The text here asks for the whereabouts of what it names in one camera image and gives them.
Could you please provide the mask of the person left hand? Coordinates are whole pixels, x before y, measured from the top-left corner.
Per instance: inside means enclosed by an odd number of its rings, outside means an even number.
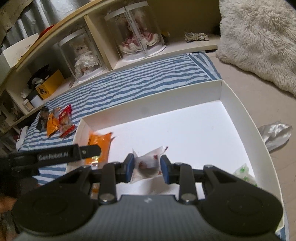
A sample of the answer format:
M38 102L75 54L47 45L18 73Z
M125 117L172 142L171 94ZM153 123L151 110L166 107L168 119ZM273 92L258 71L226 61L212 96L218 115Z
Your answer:
M8 196L0 196L0 214L6 213L13 209L13 206L16 202L15 198Z

